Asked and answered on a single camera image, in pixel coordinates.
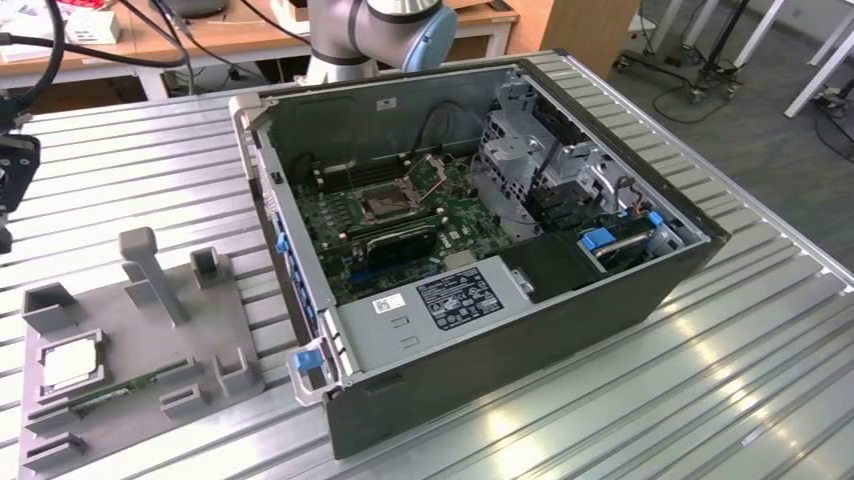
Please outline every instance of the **green motherboard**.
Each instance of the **green motherboard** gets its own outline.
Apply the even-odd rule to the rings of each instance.
[[[468,161],[428,155],[400,172],[332,192],[324,193],[321,178],[293,188],[339,305],[474,263],[512,243],[472,189]]]

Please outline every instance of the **green circuit board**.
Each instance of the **green circuit board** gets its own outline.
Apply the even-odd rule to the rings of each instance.
[[[468,162],[446,157],[443,168],[436,165],[435,158],[432,162],[418,162],[406,172],[408,182],[387,180],[335,193],[320,193],[309,183],[295,187],[297,206],[339,305],[442,273],[448,268],[448,255],[467,252],[470,258],[479,260],[512,243],[472,194]],[[410,193],[423,198],[420,202],[404,197],[400,190],[407,188],[402,186],[411,187]],[[371,223],[365,211],[375,217],[387,215],[389,220],[372,218]],[[432,251],[412,261],[365,271],[359,254],[368,243],[418,229],[438,233]]]

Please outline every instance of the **gray robot arm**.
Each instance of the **gray robot arm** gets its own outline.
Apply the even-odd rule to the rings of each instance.
[[[309,0],[312,56],[304,84],[377,74],[376,61],[404,72],[447,57],[456,13],[442,0]]]

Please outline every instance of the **floor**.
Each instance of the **floor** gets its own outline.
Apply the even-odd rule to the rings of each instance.
[[[643,0],[644,15],[656,20],[667,0]],[[684,2],[672,32],[687,25],[700,0]],[[698,43],[710,52],[730,7],[722,5]],[[724,58],[734,59],[759,18],[746,15],[738,25]],[[767,35],[740,80],[744,86],[732,101],[706,121],[682,125],[663,118],[651,101],[679,80],[632,65],[624,73],[612,72],[610,82],[626,97],[664,125],[771,210],[854,270],[854,163],[849,163],[821,143],[814,131],[814,107],[808,105],[795,119],[783,111],[815,73],[806,62],[818,49],[814,40],[775,28]],[[842,86],[854,77],[843,65],[830,84]],[[659,106],[671,116],[698,118],[719,105],[720,96],[691,105],[687,93],[662,99]],[[854,114],[845,122],[854,132]],[[854,148],[833,126],[822,123],[822,134],[847,153]]]

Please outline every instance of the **power supply label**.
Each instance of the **power supply label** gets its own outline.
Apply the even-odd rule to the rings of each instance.
[[[418,294],[442,330],[460,327],[504,308],[478,268],[426,283],[418,287]]]

